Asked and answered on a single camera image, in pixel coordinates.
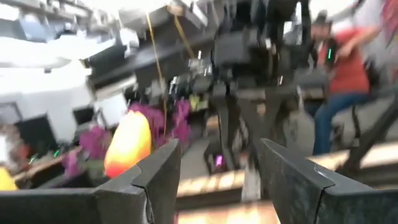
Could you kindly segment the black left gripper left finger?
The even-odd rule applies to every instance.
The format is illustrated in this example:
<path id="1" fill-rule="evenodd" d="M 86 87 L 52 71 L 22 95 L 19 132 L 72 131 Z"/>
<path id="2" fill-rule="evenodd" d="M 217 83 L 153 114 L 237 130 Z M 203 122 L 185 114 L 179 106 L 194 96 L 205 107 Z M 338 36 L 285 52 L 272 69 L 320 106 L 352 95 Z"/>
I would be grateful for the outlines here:
<path id="1" fill-rule="evenodd" d="M 178 140 L 95 188 L 0 192 L 0 224 L 174 224 Z"/>

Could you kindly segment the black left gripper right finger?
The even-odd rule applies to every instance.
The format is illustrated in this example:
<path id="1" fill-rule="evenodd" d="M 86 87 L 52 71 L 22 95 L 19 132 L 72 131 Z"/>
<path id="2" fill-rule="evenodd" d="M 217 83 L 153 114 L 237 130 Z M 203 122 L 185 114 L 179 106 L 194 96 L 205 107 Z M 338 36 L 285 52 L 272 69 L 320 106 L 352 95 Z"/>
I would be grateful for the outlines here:
<path id="1" fill-rule="evenodd" d="M 398 224 L 398 190 L 376 190 L 268 140 L 258 141 L 265 195 L 281 224 Z"/>

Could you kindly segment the orange-red artificial tulip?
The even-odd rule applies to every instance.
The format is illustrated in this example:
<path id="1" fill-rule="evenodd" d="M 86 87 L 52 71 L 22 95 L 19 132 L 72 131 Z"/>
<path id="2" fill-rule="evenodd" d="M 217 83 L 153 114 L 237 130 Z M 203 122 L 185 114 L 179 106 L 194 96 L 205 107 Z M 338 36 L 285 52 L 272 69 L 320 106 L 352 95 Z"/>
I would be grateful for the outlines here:
<path id="1" fill-rule="evenodd" d="M 147 118 L 129 111 L 116 128 L 104 158 L 104 173 L 115 178 L 151 154 L 152 133 Z"/>

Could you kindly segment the yellow artificial tulip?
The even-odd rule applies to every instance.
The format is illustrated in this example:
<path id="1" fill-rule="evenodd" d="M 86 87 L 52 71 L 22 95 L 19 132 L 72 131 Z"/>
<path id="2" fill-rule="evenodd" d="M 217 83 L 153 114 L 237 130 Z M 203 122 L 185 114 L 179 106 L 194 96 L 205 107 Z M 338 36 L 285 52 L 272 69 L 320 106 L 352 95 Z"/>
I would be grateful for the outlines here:
<path id="1" fill-rule="evenodd" d="M 0 191 L 18 190 L 18 187 L 6 168 L 0 167 Z"/>

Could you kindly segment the black metal rig frame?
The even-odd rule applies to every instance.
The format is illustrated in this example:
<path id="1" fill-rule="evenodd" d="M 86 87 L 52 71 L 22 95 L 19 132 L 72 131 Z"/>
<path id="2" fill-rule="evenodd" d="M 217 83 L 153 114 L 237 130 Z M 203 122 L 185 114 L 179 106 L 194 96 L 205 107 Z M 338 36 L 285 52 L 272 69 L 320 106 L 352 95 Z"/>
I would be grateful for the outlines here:
<path id="1" fill-rule="evenodd" d="M 362 133 L 357 148 L 313 157 L 312 161 L 337 173 L 367 185 L 398 184 L 398 142 L 382 144 L 391 121 L 378 121 L 371 129 Z M 255 184 L 259 177 L 249 179 L 249 170 L 235 170 L 211 176 L 185 179 L 177 192 L 176 209 L 232 205 L 243 201 L 244 194 L 253 193 L 249 184 Z"/>

